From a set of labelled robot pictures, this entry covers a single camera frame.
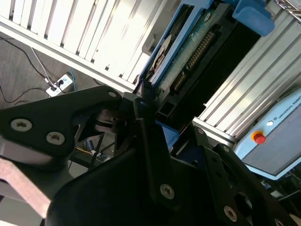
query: hole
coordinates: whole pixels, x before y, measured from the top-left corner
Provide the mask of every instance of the hole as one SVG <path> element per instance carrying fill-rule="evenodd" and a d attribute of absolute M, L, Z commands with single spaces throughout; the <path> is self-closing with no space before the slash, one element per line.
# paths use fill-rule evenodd
<path fill-rule="evenodd" d="M 239 192 L 234 196 L 234 200 L 241 215 L 243 215 L 243 217 L 247 219 L 251 225 L 253 225 L 252 204 L 249 198 L 244 193 Z"/>
<path fill-rule="evenodd" d="M 165 102 L 165 104 L 161 108 L 160 112 L 162 112 L 165 115 L 168 115 L 173 110 L 173 108 L 174 108 L 174 105 L 172 103 Z"/>
<path fill-rule="evenodd" d="M 232 213 L 232 211 L 228 210 L 228 214 L 229 214 L 231 217 L 234 217 L 234 214 Z"/>
<path fill-rule="evenodd" d="M 52 135 L 51 139 L 52 140 L 60 140 L 60 136 L 59 135 Z"/>
<path fill-rule="evenodd" d="M 114 93 L 114 92 L 109 91 L 108 94 L 109 94 L 111 97 L 117 97 L 116 93 Z"/>
<path fill-rule="evenodd" d="M 25 122 L 18 122 L 17 127 L 26 127 L 27 124 Z"/>
<path fill-rule="evenodd" d="M 167 194 L 171 194 L 171 191 L 168 187 L 164 188 L 164 191 L 167 193 Z"/>

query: blue bracket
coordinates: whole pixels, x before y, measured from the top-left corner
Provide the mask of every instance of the blue bracket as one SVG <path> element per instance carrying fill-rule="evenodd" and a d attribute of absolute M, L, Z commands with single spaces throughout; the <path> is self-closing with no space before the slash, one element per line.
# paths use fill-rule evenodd
<path fill-rule="evenodd" d="M 259 35 L 267 36 L 274 30 L 275 24 L 271 13 L 265 9 L 266 6 L 262 0 L 240 0 L 232 17 Z"/>
<path fill-rule="evenodd" d="M 169 151 L 171 151 L 172 146 L 176 143 L 176 141 L 179 139 L 179 132 L 159 121 L 156 121 L 156 123 L 160 126 L 162 126 L 163 129 L 163 133 L 165 136 L 165 140 L 167 143 L 167 147 L 169 149 Z"/>

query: blue plastic part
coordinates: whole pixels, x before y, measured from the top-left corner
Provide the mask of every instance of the blue plastic part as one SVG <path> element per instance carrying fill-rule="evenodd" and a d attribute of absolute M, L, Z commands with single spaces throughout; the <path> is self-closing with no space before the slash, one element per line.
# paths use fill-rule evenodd
<path fill-rule="evenodd" d="M 159 121 L 156 121 L 156 123 L 160 126 L 162 126 L 163 132 L 164 132 L 164 136 L 165 136 L 165 140 L 167 143 L 167 147 L 169 149 L 169 151 L 171 151 L 172 146 L 175 144 L 175 142 L 179 139 L 179 132 Z"/>
<path fill-rule="evenodd" d="M 243 159 L 246 155 L 248 155 L 256 146 L 257 144 L 251 139 L 251 135 L 256 131 L 262 131 L 265 136 L 267 136 L 269 133 L 271 133 L 283 120 L 286 119 L 286 117 L 275 117 L 275 115 L 281 115 L 286 109 L 289 109 L 287 111 L 287 115 L 289 115 L 290 112 L 294 111 L 298 107 L 301 107 L 301 89 L 296 90 L 283 100 L 281 100 L 276 106 L 274 106 L 245 136 L 240 140 L 238 145 L 236 146 L 234 152 L 236 155 Z M 267 122 L 270 120 L 273 120 L 272 126 L 267 126 Z M 259 175 L 262 175 L 266 178 L 272 179 L 272 180 L 278 180 L 280 177 L 282 177 L 285 173 L 290 171 L 292 168 L 294 168 L 296 165 L 298 165 L 301 162 L 301 157 L 292 162 L 289 166 L 287 166 L 285 169 L 283 169 L 281 172 L 279 172 L 276 176 L 269 174 L 265 171 L 262 171 L 260 169 L 257 169 L 255 167 L 246 165 L 250 171 L 257 173 Z"/>
<path fill-rule="evenodd" d="M 262 0 L 240 0 L 232 17 L 259 35 L 267 36 L 274 30 L 275 24 L 265 7 L 266 3 Z"/>

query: screw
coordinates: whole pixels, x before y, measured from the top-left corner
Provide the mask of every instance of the screw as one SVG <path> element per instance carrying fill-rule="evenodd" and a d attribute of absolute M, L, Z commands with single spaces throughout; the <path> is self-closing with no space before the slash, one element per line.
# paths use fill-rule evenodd
<path fill-rule="evenodd" d="M 225 152 L 229 152 L 229 148 L 228 147 L 223 146 L 222 148 L 224 149 Z"/>
<path fill-rule="evenodd" d="M 199 132 L 200 134 L 204 134 L 204 131 L 203 131 L 201 128 L 198 128 L 198 132 Z"/>
<path fill-rule="evenodd" d="M 117 97 L 116 93 L 114 93 L 114 92 L 109 91 L 108 94 L 109 94 L 111 97 Z"/>
<path fill-rule="evenodd" d="M 50 132 L 47 134 L 46 140 L 53 145 L 62 145 L 65 142 L 65 137 L 60 132 Z"/>
<path fill-rule="evenodd" d="M 32 123 L 27 119 L 15 119 L 10 123 L 12 129 L 19 132 L 26 132 L 32 128 Z"/>
<path fill-rule="evenodd" d="M 170 185 L 162 184 L 160 186 L 160 192 L 167 199 L 171 200 L 174 198 L 174 190 Z"/>
<path fill-rule="evenodd" d="M 278 219 L 275 219 L 275 224 L 276 224 L 277 226 L 284 226 L 284 225 L 282 224 L 282 222 L 281 222 L 280 220 L 278 220 Z"/>
<path fill-rule="evenodd" d="M 211 13 L 208 13 L 207 16 L 205 17 L 204 21 L 207 22 L 211 17 Z"/>
<path fill-rule="evenodd" d="M 233 222 L 237 221 L 237 215 L 236 212 L 230 207 L 230 206 L 225 206 L 224 207 L 224 212 L 226 216 Z"/>

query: black metal bracket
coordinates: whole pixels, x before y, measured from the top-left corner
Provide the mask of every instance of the black metal bracket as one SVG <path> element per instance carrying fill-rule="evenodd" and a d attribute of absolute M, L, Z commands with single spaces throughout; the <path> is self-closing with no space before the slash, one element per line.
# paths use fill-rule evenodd
<path fill-rule="evenodd" d="M 117 109 L 121 100 L 114 89 L 100 86 L 1 110 L 0 134 L 24 146 L 2 157 L 42 170 L 61 169 L 80 137 L 101 134 L 89 122 L 103 109 Z"/>
<path fill-rule="evenodd" d="M 177 184 L 163 129 L 155 123 L 151 108 L 142 98 L 136 98 L 133 104 L 138 149 L 145 162 L 150 197 L 155 204 L 177 210 Z"/>

